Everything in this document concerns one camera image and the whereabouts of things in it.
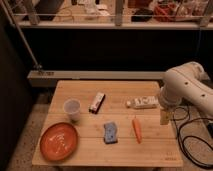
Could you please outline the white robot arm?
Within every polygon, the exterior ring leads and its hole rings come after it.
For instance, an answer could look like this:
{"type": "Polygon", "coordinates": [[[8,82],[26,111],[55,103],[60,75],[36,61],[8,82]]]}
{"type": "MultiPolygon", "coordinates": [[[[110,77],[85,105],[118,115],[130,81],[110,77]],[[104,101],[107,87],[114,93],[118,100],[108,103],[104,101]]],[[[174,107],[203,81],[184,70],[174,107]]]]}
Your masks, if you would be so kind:
{"type": "Polygon", "coordinates": [[[213,89],[201,82],[204,68],[197,62],[188,62],[168,69],[163,75],[164,85],[157,94],[161,106],[160,124],[169,123],[172,110],[182,99],[213,116],[213,89]]]}

